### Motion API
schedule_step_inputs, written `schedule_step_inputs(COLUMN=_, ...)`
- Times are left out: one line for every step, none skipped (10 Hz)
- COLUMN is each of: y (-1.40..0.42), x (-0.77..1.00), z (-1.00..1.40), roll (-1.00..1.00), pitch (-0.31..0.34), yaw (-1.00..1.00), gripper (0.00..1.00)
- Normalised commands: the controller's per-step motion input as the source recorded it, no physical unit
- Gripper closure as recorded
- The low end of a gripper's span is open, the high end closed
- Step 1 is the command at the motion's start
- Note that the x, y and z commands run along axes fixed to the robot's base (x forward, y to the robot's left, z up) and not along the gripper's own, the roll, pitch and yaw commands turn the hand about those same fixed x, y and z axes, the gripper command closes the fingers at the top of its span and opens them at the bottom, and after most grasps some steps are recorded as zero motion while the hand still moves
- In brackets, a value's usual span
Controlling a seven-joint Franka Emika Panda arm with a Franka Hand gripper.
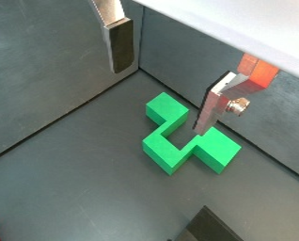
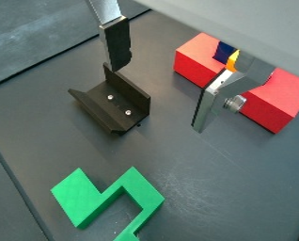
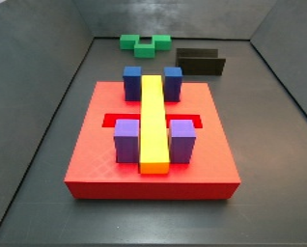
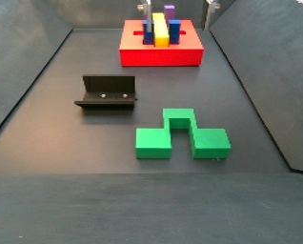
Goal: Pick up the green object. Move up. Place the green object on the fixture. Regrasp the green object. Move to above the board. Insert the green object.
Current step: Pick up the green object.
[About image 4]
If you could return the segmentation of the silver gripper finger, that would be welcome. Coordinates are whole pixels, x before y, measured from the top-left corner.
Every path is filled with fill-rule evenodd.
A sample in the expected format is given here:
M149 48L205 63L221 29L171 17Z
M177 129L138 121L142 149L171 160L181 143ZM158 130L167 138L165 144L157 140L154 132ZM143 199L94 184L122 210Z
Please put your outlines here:
M153 0L141 0L138 10L145 13L147 18L147 32L153 31Z
M206 30L210 26L211 15L221 9L218 0L207 0L207 18L206 18Z

